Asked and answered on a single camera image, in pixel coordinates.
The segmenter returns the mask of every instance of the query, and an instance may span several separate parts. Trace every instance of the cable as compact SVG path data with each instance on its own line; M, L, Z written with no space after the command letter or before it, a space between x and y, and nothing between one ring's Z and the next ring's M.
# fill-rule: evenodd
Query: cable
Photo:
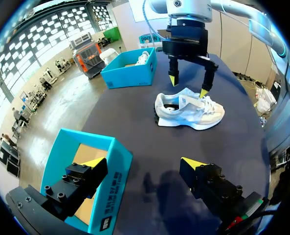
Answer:
M241 79L239 79L239 78L237 78L237 80L239 80L239 81L241 81L241 82L252 82L252 81L247 81L247 80L241 80ZM243 87L247 87L247 88L249 88L249 89L253 89L253 90L256 90L256 88L254 87L249 87L249 86L246 86L246 85L244 85L244 84L242 84L242 86Z
M220 10L217 10L217 9L214 9L214 10L216 10L216 11L218 11L218 12L221 12L222 14L224 14L224 15L228 16L229 18L232 18L232 19L234 19L234 20L238 21L239 23L241 23L241 24L243 24L243 25L245 25L245 26L249 27L249 25L247 25L246 23L244 23L244 22L242 22L242 21L240 21L240 20L236 19L235 17L232 17L232 16L230 16L230 15L226 14L226 13L225 13L225 12L223 12L223 11L220 11Z
M238 223L237 225L235 225L234 227L226 230L223 234L227 235L232 235L232 234L239 234L239 230L241 230L241 227L246 227L248 225L250 225L250 223L260 217L266 216L266 215L274 215L276 213L275 210L273 211L261 211L261 212L257 212L252 214L250 217L248 217L247 219L244 219L243 221L241 221L240 223Z
M145 3L146 3L146 0L144 0L144 3L143 3L143 15L144 15L144 18L145 18L145 21L147 23L147 25L149 26L149 29L151 29L158 37L162 38L162 39L165 39L164 37L162 37L160 34L158 34L154 28L151 27L148 19L147 19L147 16L146 16L146 12L145 12Z
M266 47L267 47L268 54L269 54L269 56L271 57L271 60L272 60L273 64L275 64L275 65L276 65L275 59L274 59L274 57L273 57L272 53L270 52L270 50L268 49L268 46L267 46L267 44L266 44Z

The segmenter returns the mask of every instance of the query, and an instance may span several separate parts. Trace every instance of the sign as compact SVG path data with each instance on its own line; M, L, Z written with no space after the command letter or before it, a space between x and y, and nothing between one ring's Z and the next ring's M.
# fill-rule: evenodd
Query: sign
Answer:
M154 33L153 33L153 38L154 38L154 42L155 43L161 42L161 38L159 36L157 36L156 34L154 34ZM150 34L144 34L144 35L139 37L139 42L141 44L152 43L153 40L152 40L152 37L151 37Z

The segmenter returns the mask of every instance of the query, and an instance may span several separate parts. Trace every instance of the round table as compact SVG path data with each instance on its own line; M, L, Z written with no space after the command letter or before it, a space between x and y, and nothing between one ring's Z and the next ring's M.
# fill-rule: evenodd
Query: round table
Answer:
M218 56L210 58L219 68L209 95L225 109L213 128L156 125L158 93L199 92L204 78L202 66L178 61L179 85L173 87L162 52L151 86L106 90L89 116L84 132L115 137L134 156L113 234L215 233L221 221L190 193L178 173L181 157L220 166L231 183L243 186L244 197L268 195L268 151L256 111L231 70Z

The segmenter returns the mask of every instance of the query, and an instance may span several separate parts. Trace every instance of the yellow fingertip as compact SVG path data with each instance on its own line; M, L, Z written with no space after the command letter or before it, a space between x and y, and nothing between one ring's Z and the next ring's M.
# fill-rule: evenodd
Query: yellow fingertip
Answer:
M205 89L202 89L201 92L200 92L200 96L199 97L202 98L207 93L208 93L208 91L206 91Z
M175 77L172 76L172 75L169 75L170 76L170 79L171 79L171 82L172 82L172 85L175 86Z

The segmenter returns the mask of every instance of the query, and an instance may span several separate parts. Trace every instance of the chair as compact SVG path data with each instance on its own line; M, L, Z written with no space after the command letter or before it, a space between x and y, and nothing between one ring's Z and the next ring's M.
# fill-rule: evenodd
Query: chair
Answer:
M109 48L109 49L105 50L104 52L102 52L99 55L99 57L100 57L100 59L102 59L105 62L106 65L108 65L118 55L119 55L119 53L117 53L115 49Z

